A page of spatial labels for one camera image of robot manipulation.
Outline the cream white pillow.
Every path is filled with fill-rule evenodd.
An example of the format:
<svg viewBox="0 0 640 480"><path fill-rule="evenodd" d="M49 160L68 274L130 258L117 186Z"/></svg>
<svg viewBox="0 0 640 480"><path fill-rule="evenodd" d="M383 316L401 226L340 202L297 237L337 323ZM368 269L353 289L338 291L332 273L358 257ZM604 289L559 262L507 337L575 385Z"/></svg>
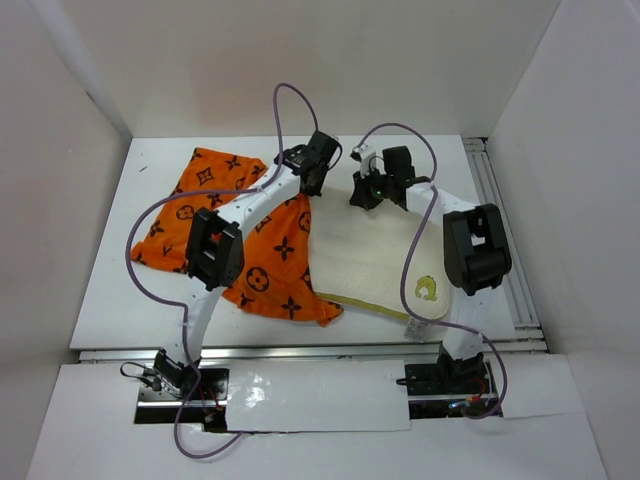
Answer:
<svg viewBox="0 0 640 480"><path fill-rule="evenodd" d="M346 191L326 187L311 199L309 269L319 297L406 322L400 298L403 267L422 217L391 202L371 211L349 204ZM443 320L451 286L443 260L442 228L429 222L413 253L405 283L411 309Z"/></svg>

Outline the orange patterned pillowcase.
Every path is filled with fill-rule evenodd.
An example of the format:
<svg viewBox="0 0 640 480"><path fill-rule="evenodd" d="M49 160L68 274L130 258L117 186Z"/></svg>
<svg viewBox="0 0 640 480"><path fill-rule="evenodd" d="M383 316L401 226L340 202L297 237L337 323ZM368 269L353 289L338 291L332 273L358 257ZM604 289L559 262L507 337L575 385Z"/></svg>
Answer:
<svg viewBox="0 0 640 480"><path fill-rule="evenodd" d="M131 260L157 270L186 273L185 252L195 212L230 202L234 197L222 195L222 190L245 190L266 169L258 158L196 148L174 192L211 193L165 204L144 240L132 248ZM311 204L306 195L279 205L245 240L245 268L224 298L248 313L322 327L339 317L343 308L321 299L312 288L310 227Z"/></svg>

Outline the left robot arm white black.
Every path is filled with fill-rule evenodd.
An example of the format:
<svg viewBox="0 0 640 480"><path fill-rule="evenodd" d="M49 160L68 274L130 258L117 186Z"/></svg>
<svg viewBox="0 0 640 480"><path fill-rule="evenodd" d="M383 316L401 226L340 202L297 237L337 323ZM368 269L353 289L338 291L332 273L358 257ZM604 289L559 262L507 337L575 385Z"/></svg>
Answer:
<svg viewBox="0 0 640 480"><path fill-rule="evenodd" d="M250 231L296 195L320 195L330 162L341 150L333 139L287 149L282 163L269 167L246 193L215 210L197 211L186 249L190 287L182 318L154 360L161 385L172 397L184 399L196 390L206 329L223 291L244 269Z"/></svg>

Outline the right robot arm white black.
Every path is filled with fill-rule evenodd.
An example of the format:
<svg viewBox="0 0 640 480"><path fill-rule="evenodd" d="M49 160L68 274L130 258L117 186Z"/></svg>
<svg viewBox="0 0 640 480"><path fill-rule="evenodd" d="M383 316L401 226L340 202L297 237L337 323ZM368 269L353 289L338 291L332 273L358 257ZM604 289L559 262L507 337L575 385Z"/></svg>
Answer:
<svg viewBox="0 0 640 480"><path fill-rule="evenodd" d="M464 201L424 177L398 179L377 171L353 174L349 203L364 210L389 200L442 229L443 265L453 299L435 378L450 393L469 389L484 372L483 337L495 290L511 271L512 258L502 215L493 203Z"/></svg>

